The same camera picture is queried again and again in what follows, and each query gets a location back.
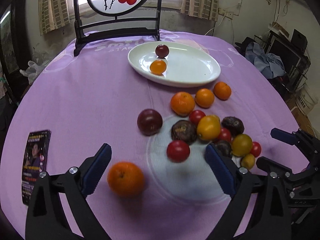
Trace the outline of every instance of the plate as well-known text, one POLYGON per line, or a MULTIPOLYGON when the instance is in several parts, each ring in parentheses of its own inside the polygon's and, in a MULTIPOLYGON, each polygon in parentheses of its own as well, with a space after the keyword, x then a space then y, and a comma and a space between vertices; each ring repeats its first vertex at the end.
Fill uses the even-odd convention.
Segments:
POLYGON ((154 82, 172 87, 199 87, 216 80, 221 72, 218 62, 209 54, 188 45, 152 41, 140 44, 129 51, 128 60, 135 71, 154 82), (150 72, 150 65, 157 59, 155 50, 160 44, 169 48, 164 59, 167 70, 158 76, 150 72))

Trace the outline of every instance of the fluorescent light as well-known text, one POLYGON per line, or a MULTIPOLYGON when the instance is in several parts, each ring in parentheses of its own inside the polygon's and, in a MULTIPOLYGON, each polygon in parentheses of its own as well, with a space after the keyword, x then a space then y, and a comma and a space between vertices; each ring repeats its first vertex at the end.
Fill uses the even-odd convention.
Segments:
POLYGON ((2 18, 0 24, 1 24, 1 23, 4 21, 4 19, 9 15, 9 13, 10 13, 10 11, 8 11, 8 12, 5 14, 5 16, 2 18))

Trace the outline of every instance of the decorative stand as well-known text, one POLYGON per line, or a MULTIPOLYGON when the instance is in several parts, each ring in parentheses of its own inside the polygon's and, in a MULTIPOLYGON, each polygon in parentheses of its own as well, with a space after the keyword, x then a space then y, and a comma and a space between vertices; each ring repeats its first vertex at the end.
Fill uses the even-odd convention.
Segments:
POLYGON ((92 24, 82 25, 79 12, 78 0, 74 0, 75 8, 75 31, 76 31, 76 49, 74 56, 78 56, 83 47, 92 41, 103 39, 125 37, 125 36, 154 36, 157 41, 160 40, 160 13, 161 1, 157 1, 156 17, 137 17, 137 18, 121 18, 119 16, 126 15, 141 7, 147 0, 87 0, 89 6, 98 14, 103 16, 114 17, 113 20, 95 22, 92 24), (88 36, 84 35, 84 29, 99 25, 106 25, 120 22, 135 22, 135 21, 155 21, 156 27, 148 29, 146 27, 123 28, 106 30, 96 33, 91 33, 88 36))

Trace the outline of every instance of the wall socket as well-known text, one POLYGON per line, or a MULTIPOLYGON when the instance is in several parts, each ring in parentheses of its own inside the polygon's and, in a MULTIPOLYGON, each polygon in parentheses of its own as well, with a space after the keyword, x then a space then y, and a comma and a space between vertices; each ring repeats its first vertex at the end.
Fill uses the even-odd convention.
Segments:
POLYGON ((227 17, 229 19, 233 19, 234 15, 233 12, 228 12, 227 10, 221 8, 219 8, 218 14, 223 15, 224 17, 227 17))

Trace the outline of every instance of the blue gripper pad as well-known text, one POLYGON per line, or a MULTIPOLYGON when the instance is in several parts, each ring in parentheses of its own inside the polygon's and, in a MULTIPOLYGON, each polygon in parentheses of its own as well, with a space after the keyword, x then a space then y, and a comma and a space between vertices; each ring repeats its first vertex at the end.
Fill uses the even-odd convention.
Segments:
POLYGON ((92 161, 91 165, 88 167, 87 172, 82 177, 81 193, 85 198, 88 195, 92 194, 96 189, 98 182, 100 181, 104 171, 106 170, 111 160, 111 155, 112 155, 112 151, 111 151, 110 145, 104 143, 99 149, 99 151, 96 153, 96 155, 94 157, 91 157, 94 160, 92 161))
POLYGON ((292 133, 282 131, 278 128, 273 128, 270 132, 272 138, 282 141, 290 145, 296 145, 298 143, 298 138, 292 133))
MULTIPOLYGON (((226 161, 230 160, 233 163, 233 161, 230 158, 228 157, 223 157, 223 158, 226 158, 226 161)), ((235 177, 227 168, 221 156, 210 144, 206 147, 204 159, 209 164, 211 170, 213 171, 215 177, 217 178, 219 185, 223 190, 223 193, 233 198, 233 196, 236 194, 235 177)))

